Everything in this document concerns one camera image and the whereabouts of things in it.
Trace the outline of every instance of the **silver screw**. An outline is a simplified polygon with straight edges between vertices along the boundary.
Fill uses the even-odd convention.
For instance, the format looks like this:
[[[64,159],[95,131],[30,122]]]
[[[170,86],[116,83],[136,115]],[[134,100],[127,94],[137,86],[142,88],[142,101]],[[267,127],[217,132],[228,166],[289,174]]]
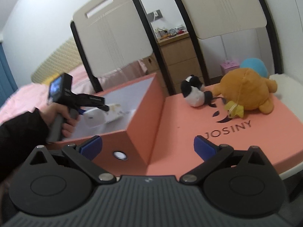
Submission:
[[[99,179],[101,181],[110,181],[114,178],[114,175],[110,174],[110,173],[102,173],[99,175]]]
[[[187,183],[193,183],[193,182],[197,181],[197,179],[198,178],[192,174],[187,174],[182,177],[182,180]]]

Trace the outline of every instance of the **person's arm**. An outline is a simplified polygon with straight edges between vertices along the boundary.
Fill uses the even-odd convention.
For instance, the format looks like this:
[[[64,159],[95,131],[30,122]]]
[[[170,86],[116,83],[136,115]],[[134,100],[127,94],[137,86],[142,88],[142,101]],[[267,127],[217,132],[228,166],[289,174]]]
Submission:
[[[45,145],[48,126],[61,113],[67,119],[62,133],[69,137],[77,121],[69,117],[66,106],[53,103],[44,111],[26,112],[0,126],[0,182],[25,161],[35,146]]]

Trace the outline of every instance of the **pink blanket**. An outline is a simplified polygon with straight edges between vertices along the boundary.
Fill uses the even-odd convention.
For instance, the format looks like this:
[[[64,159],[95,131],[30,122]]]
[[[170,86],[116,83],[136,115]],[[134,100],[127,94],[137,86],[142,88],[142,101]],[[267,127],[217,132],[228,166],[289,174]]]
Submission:
[[[129,64],[123,69],[117,69],[99,78],[103,89],[108,89],[132,79],[144,76],[147,68],[141,61]],[[94,94],[93,87],[83,65],[72,70],[73,76],[72,91],[76,94]],[[31,83],[25,85],[12,94],[0,109],[0,125],[19,114],[30,111],[34,108],[46,106],[48,97],[48,86],[44,84]]]

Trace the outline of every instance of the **bed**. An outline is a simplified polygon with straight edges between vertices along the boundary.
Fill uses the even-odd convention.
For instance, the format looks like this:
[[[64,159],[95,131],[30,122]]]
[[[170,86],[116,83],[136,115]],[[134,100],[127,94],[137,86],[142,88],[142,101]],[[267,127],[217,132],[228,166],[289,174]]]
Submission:
[[[76,94],[94,94],[93,87],[81,61],[74,38],[69,38],[57,48],[32,74],[32,83],[19,88],[0,108],[0,125],[35,107],[45,107],[48,97],[48,85],[44,80],[54,74],[67,72],[73,76],[72,91]],[[132,79],[144,76],[147,68],[142,61],[135,61],[123,68],[111,71],[100,78],[102,88],[108,89]]]

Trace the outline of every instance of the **orange plush toy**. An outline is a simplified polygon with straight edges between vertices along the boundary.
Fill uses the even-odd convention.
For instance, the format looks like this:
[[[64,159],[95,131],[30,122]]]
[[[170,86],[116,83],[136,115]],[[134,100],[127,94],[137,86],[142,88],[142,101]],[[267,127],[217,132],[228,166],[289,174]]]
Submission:
[[[264,114],[273,111],[274,105],[269,93],[277,91],[274,80],[261,77],[251,68],[238,68],[228,72],[213,90],[213,96],[222,96],[228,101],[225,108],[229,117],[243,118],[244,110],[259,109]]]

